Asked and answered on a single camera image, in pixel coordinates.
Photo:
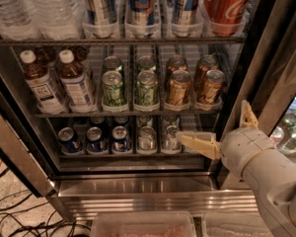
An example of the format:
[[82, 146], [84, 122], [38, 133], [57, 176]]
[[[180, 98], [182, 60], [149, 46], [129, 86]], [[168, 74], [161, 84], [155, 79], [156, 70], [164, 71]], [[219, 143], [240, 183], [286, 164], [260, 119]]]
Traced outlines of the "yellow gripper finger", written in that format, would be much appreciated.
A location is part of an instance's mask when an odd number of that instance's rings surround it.
[[202, 131], [178, 131], [177, 140], [184, 146], [211, 159], [221, 158], [221, 143], [216, 140], [216, 134]]
[[247, 100], [243, 100], [241, 104], [240, 127], [259, 128], [258, 119]]

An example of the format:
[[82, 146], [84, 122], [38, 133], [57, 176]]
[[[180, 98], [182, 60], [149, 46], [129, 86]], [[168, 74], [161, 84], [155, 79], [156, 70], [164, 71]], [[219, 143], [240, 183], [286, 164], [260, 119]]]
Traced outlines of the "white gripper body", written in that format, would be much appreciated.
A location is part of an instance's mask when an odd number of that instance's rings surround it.
[[246, 166], [254, 157], [274, 148], [272, 140], [261, 130], [237, 128], [221, 143], [221, 161], [233, 175], [242, 179]]

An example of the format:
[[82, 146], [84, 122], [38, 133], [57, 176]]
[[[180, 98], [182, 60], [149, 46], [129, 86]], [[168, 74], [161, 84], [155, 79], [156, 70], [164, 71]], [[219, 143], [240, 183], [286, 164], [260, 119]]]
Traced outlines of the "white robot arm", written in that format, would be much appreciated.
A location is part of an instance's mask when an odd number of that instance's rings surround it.
[[179, 142], [219, 159], [253, 191], [259, 214], [275, 237], [296, 237], [296, 165], [259, 129], [251, 105], [241, 104], [240, 126], [218, 142], [211, 132], [179, 131]]

